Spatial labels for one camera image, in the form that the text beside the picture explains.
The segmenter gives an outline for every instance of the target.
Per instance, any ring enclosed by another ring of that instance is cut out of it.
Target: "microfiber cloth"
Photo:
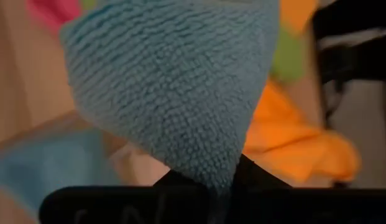
[[[0,153],[0,187],[35,218],[44,198],[58,189],[120,183],[98,129],[35,137]]]
[[[103,1],[60,32],[78,111],[218,194],[272,63],[278,1]]]

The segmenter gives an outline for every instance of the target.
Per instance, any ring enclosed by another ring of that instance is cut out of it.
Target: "pink cloth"
[[[27,10],[56,34],[81,13],[78,0],[27,0]]]

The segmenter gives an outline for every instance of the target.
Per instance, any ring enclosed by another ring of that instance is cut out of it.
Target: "light blue cloth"
[[[85,119],[223,193],[278,27],[276,0],[109,0],[60,38]]]
[[[35,138],[0,154],[0,186],[35,218],[44,198],[58,189],[119,184],[97,129]]]

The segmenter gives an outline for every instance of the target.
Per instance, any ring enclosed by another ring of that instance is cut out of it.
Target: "green cloth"
[[[94,9],[96,7],[96,0],[80,0],[81,8],[84,11]]]
[[[273,58],[272,78],[281,82],[292,82],[303,74],[303,43],[281,25]]]

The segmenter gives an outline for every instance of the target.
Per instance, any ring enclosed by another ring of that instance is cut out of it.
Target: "orange cloth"
[[[315,174],[351,180],[359,168],[349,141],[307,124],[271,81],[257,105],[242,153],[298,182]]]
[[[301,34],[317,5],[318,0],[281,0],[281,22],[287,24],[294,34]]]

